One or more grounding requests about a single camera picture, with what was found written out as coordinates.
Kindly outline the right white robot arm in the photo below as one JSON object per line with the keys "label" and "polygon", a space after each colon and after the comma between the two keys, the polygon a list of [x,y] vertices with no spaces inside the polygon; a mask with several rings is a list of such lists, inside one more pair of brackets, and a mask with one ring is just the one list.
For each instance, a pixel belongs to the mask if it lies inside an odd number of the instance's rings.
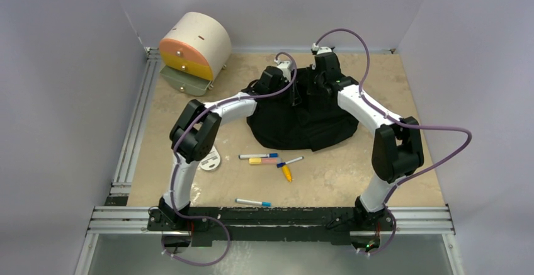
{"label": "right white robot arm", "polygon": [[315,74],[311,82],[313,90],[330,98],[373,136],[374,176],[357,197],[353,210],[355,224],[368,229],[384,216],[394,187],[424,164],[418,122],[413,117],[389,113],[374,99],[365,98],[360,83],[342,74],[338,56],[329,47],[314,52],[311,70]]}

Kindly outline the black student backpack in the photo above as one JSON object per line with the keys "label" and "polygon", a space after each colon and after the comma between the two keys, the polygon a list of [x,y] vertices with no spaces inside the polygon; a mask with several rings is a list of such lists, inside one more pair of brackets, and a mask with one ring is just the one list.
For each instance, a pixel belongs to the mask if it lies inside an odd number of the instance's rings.
{"label": "black student backpack", "polygon": [[357,131],[359,121],[354,116],[325,97],[307,94],[311,72],[310,67],[297,71],[302,98],[298,106],[291,106],[291,92],[284,98],[257,101],[246,123],[262,146],[315,152],[336,145]]}

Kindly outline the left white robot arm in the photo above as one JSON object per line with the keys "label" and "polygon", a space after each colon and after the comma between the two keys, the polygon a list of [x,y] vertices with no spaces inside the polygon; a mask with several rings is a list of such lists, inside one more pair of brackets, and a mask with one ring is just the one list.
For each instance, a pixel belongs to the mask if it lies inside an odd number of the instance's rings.
{"label": "left white robot arm", "polygon": [[237,94],[209,103],[191,100],[174,124],[169,138],[173,151],[173,168],[169,189],[159,200],[158,220],[171,230],[181,230],[188,221],[190,191],[197,167],[211,151],[221,125],[251,116],[262,99],[277,98],[293,89],[297,68],[290,61],[268,66],[261,79],[269,78],[266,90],[244,89]]}

